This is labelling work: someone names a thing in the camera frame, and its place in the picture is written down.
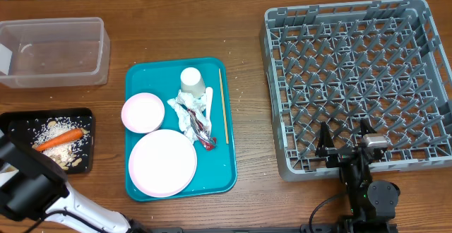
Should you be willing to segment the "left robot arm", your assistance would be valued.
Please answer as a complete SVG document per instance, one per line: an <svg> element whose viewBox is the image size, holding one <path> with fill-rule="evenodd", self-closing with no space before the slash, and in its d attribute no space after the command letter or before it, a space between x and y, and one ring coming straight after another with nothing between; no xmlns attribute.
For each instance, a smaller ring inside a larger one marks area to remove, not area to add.
<svg viewBox="0 0 452 233"><path fill-rule="evenodd" d="M1 174L1 214L18 222L34 220L29 232L44 221L78 232L150 231L81 195L68 183L66 173L57 163L32 148L13 143L4 133L1 161L16 168Z"/></svg>

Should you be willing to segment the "pink bowl with nuts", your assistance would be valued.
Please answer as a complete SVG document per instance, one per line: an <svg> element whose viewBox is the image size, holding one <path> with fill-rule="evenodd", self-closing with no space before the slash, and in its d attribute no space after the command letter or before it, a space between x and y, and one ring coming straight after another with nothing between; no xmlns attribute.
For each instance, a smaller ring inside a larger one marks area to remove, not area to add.
<svg viewBox="0 0 452 233"><path fill-rule="evenodd" d="M162 100L148 92L131 96L121 109L123 125L134 133L150 133L159 129L164 117Z"/></svg>

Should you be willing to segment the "orange carrot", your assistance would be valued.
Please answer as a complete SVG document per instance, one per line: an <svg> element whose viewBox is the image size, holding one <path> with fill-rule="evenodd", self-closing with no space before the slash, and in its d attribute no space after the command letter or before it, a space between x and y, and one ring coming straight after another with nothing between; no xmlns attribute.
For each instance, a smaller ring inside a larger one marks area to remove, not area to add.
<svg viewBox="0 0 452 233"><path fill-rule="evenodd" d="M46 141L43 144L38 145L35 149L39 152L42 152L44 150L48 150L50 148L63 145L66 143L70 143L73 141L76 141L84 136L84 130L83 129L72 129L70 131L67 131L66 133L63 133L51 140Z"/></svg>

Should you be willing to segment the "large pink plate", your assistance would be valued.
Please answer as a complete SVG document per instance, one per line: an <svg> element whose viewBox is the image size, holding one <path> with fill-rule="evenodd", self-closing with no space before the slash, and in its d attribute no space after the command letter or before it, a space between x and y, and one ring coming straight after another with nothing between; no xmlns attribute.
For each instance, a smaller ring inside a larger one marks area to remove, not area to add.
<svg viewBox="0 0 452 233"><path fill-rule="evenodd" d="M160 129L142 137L129 156L129 176L147 196L166 198L184 190L197 168L193 143L183 134Z"/></svg>

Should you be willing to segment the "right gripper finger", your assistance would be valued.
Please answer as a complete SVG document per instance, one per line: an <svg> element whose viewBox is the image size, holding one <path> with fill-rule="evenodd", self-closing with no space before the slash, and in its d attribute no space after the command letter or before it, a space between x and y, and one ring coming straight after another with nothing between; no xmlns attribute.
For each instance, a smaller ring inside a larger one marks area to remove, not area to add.
<svg viewBox="0 0 452 233"><path fill-rule="evenodd" d="M328 124L323 121L321 123L321 129L319 132L319 141L317 144L315 155L317 157L327 157L328 151L334 148L335 145L333 143L333 139L331 138Z"/></svg>
<svg viewBox="0 0 452 233"><path fill-rule="evenodd" d="M359 135L364 137L367 134L374 134L374 133L376 133L376 131L371 127L369 121L367 119L361 119Z"/></svg>

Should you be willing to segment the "white napkin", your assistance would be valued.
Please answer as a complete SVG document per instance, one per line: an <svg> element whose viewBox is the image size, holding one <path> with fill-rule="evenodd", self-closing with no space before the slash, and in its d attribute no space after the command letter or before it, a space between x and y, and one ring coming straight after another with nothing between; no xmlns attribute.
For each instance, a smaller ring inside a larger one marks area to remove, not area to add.
<svg viewBox="0 0 452 233"><path fill-rule="evenodd" d="M191 120L188 110L195 112L196 118L203 124L206 125L208 121L206 120L203 112L206 110L206 94L203 93L200 98L194 97L189 92L182 92L179 90L178 95L167 101L167 104L176 112L178 116L178 125L180 131L194 143L198 140L196 137L194 129L191 127Z"/></svg>

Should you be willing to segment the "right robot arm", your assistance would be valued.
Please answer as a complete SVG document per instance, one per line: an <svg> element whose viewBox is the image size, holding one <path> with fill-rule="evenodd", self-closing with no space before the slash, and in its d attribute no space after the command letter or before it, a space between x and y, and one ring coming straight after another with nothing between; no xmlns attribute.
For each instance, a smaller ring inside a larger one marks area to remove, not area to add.
<svg viewBox="0 0 452 233"><path fill-rule="evenodd" d="M339 169L339 177L345 185L345 192L320 203L309 218L310 232L397 232L397 226L390 220L396 216L400 196L398 186L389 181L374 181L370 164L380 160L388 148L388 142L377 133L367 121L360 121L361 142L355 146L336 149L328 124L321 123L316 156L326 159L327 168ZM348 196L350 215L342 215L333 225L314 226L316 212L325 204Z"/></svg>

